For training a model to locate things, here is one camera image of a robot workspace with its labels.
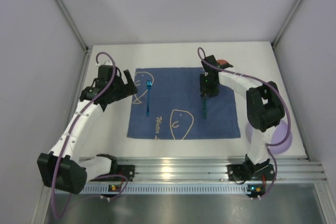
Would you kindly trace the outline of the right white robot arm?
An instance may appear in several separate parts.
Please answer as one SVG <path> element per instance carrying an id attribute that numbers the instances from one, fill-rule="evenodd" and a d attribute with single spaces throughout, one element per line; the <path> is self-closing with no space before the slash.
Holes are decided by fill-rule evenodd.
<path id="1" fill-rule="evenodd" d="M 253 76 L 237 73 L 229 63 L 219 64 L 213 55 L 201 58 L 204 72 L 200 74 L 200 96 L 203 100 L 203 116 L 207 116 L 207 100 L 219 95 L 219 87 L 225 86 L 246 101 L 247 120 L 254 129 L 245 160 L 240 165 L 230 165 L 233 172 L 242 171 L 248 177 L 256 177 L 271 169 L 269 148 L 276 127 L 288 108 L 279 94 L 277 85 Z"/>

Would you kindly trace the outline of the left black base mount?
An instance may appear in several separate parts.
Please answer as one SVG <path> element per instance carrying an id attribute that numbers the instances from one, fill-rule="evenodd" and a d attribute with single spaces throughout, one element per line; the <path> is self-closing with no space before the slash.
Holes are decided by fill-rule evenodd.
<path id="1" fill-rule="evenodd" d="M 108 175 L 123 175 L 125 176 L 128 181 L 131 181 L 135 176 L 135 166 L 134 165 L 118 165 L 118 169 L 116 172 L 104 174 L 103 176 Z M 122 177 L 106 177 L 106 178 L 95 178 L 92 181 L 95 182 L 124 182 L 125 179 Z"/>

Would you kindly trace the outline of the blue fish placemat cloth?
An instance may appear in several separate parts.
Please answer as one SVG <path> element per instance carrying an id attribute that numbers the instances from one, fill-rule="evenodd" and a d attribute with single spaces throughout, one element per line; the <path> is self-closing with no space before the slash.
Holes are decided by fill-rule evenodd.
<path id="1" fill-rule="evenodd" d="M 137 68 L 127 136 L 143 140 L 211 140 L 240 137 L 233 90 L 220 86 L 203 118 L 199 76 L 202 68 Z M 152 80 L 146 115 L 147 79 Z"/>

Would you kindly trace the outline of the aluminium rail frame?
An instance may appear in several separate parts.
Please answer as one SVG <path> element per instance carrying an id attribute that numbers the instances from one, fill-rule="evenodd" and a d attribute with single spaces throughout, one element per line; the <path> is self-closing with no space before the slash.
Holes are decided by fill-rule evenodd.
<path id="1" fill-rule="evenodd" d="M 93 160 L 78 162 L 88 173 L 88 179 L 102 178 L 104 174 L 116 172 L 118 165 L 134 165 L 135 176 L 132 181 L 138 182 L 219 182 L 229 181 L 227 165 L 242 164 L 237 159 L 125 159 L 116 161 L 117 167 L 110 169 L 102 165 L 90 168 Z M 275 169 L 273 180 L 285 183 L 314 183 L 327 179 L 323 167 L 318 162 L 306 159 L 279 160 L 271 163 Z"/>

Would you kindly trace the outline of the lilac plastic plate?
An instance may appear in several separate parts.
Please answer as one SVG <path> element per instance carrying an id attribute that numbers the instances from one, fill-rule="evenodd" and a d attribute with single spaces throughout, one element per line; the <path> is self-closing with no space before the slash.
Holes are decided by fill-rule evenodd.
<path id="1" fill-rule="evenodd" d="M 276 126 L 276 129 L 272 135 L 271 144 L 277 144 L 281 142 L 287 134 L 287 129 L 288 129 L 287 123 L 284 120 L 281 120 L 279 125 Z M 248 123 L 245 127 L 245 134 L 246 134 L 247 141 L 249 144 L 251 143 L 251 137 L 253 135 L 253 130 L 254 128 Z M 282 154 L 290 148 L 291 144 L 292 144 L 292 133 L 290 132 L 287 140 L 283 144 L 278 145 L 278 146 L 273 146 L 270 148 L 270 150 L 273 154 Z"/>

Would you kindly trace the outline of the salmon pink plastic cup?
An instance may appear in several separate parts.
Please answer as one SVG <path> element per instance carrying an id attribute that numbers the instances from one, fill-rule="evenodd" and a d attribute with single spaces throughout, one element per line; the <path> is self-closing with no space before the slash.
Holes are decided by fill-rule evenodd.
<path id="1" fill-rule="evenodd" d="M 227 64 L 228 61 L 223 60 L 223 59 L 218 59 L 218 60 L 217 60 L 217 63 L 218 63 L 219 65 L 224 65 L 224 64 Z"/>

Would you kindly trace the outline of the green handled metal spoon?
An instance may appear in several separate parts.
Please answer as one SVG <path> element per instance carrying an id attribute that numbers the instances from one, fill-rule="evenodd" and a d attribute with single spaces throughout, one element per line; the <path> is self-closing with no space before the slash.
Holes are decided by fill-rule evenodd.
<path id="1" fill-rule="evenodd" d="M 203 103 L 203 118 L 207 118 L 207 102 Z"/>

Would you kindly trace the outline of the blue plastic fork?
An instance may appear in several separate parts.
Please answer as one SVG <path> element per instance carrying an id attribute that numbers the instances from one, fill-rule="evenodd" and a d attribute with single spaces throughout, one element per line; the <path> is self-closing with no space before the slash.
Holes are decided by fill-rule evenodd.
<path id="1" fill-rule="evenodd" d="M 146 115 L 150 115 L 150 93 L 152 89 L 152 80 L 147 79 L 146 81 L 146 89 L 147 89 L 147 106 L 146 106 Z"/>

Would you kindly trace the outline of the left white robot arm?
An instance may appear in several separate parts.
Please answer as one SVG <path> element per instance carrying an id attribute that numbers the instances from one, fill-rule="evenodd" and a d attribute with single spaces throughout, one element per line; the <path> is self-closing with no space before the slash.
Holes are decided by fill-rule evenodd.
<path id="1" fill-rule="evenodd" d="M 79 194 L 86 182 L 119 173 L 116 157 L 98 154 L 82 162 L 80 153 L 89 141 L 95 122 L 107 106 L 137 91 L 129 70 L 120 71 L 112 65 L 101 65 L 98 68 L 98 75 L 92 85 L 82 90 L 75 113 L 58 142 L 37 159 L 46 187 Z"/>

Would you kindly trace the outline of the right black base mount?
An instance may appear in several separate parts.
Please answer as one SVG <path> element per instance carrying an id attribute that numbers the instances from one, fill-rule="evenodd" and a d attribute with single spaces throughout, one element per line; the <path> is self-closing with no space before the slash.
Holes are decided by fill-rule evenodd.
<path id="1" fill-rule="evenodd" d="M 266 181 L 273 180 L 275 176 L 274 166 L 270 159 L 258 164 L 253 164 L 249 159 L 242 164 L 227 165 L 228 179 L 233 182 Z"/>

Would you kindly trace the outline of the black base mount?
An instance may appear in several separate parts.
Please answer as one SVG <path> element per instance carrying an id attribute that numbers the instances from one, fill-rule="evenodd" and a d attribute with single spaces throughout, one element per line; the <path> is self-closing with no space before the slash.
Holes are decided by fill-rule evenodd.
<path id="1" fill-rule="evenodd" d="M 123 175 L 125 176 L 128 181 L 131 181 L 135 176 L 135 166 L 134 165 L 118 165 L 118 169 L 116 172 L 104 174 L 103 176 L 108 175 Z M 124 182 L 125 179 L 122 177 L 106 177 L 106 178 L 95 178 L 92 181 L 95 182 Z"/>
<path id="2" fill-rule="evenodd" d="M 242 164 L 227 165 L 228 179 L 233 182 L 266 181 L 273 180 L 275 176 L 274 166 L 270 159 L 258 164 L 253 164 L 249 159 Z"/>

